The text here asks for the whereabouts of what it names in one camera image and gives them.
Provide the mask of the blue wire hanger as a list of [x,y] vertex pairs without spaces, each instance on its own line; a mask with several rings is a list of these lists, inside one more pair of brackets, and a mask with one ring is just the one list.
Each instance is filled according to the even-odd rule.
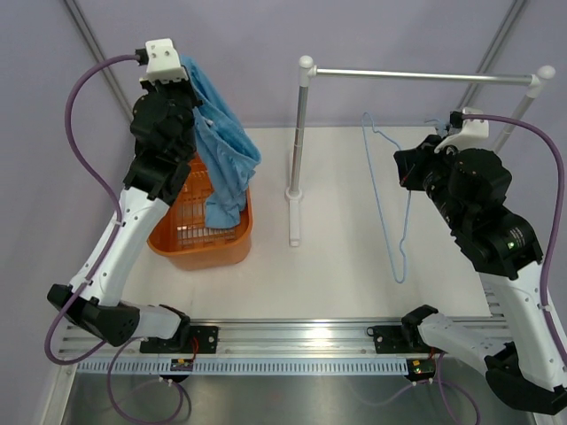
[[386,134],[383,129],[378,127],[374,118],[371,116],[369,112],[364,112],[362,114],[360,123],[361,123],[362,140],[364,143],[364,150],[366,153],[366,159],[369,166],[370,179],[372,182],[372,188],[374,191],[374,196],[377,204],[378,217],[380,219],[380,223],[382,226],[385,247],[390,262],[390,267],[392,270],[392,278],[399,285],[407,285],[406,281],[408,278],[408,255],[406,253],[406,241],[408,237],[412,192],[409,191],[407,193],[404,214],[403,214],[403,227],[401,228],[400,240],[398,242],[398,252],[401,258],[401,263],[400,263],[401,271],[399,271],[397,269],[397,266],[399,264],[395,259],[395,255],[393,252],[393,243],[390,235],[390,227],[388,226],[388,222],[387,222],[387,219],[393,217],[393,208],[386,205],[386,201],[396,200],[396,197],[391,197],[390,195],[388,195],[386,199],[384,199],[381,196],[381,190],[376,177],[374,160],[372,157],[367,130],[371,131],[375,135],[379,135],[385,141],[393,145],[396,151],[401,151],[402,146],[398,141],[396,141],[394,138]]

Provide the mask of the light blue shorts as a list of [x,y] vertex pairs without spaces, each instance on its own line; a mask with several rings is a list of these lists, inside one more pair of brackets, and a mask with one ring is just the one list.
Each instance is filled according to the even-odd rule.
[[197,152],[213,186],[205,203],[206,226],[233,228],[247,205],[246,193],[261,162],[260,151],[197,62],[182,56],[181,63],[202,101],[194,117]]

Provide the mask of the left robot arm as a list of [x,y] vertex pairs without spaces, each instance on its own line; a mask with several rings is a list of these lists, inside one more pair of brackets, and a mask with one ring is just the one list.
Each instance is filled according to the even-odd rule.
[[53,285],[48,301],[75,326],[112,345],[134,337],[158,338],[170,352],[190,342],[189,318],[165,305],[135,305],[122,298],[130,271],[150,233],[167,214],[190,175],[197,148],[190,80],[142,81],[130,131],[135,157],[124,178],[118,212],[83,268],[68,284]]

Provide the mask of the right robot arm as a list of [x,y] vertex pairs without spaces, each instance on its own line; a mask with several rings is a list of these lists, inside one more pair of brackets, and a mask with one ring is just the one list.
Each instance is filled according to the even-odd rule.
[[393,155],[400,186],[435,205],[464,257],[496,296],[512,339],[498,343],[422,305],[401,320],[410,351],[435,348],[477,370],[506,406],[554,416],[566,407],[566,372],[544,318],[543,252],[529,222],[505,207],[512,175],[492,151],[429,135]]

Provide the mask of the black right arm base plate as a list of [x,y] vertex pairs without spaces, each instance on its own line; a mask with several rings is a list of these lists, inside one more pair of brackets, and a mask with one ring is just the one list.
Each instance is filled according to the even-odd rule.
[[366,328],[377,354],[430,354],[449,352],[450,345],[441,340],[427,342],[417,326],[380,324]]

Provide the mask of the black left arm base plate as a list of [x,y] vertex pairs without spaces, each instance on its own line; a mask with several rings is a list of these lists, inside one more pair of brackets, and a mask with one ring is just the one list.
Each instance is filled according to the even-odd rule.
[[187,325],[169,339],[149,337],[140,343],[144,354],[215,354],[219,328],[216,326]]

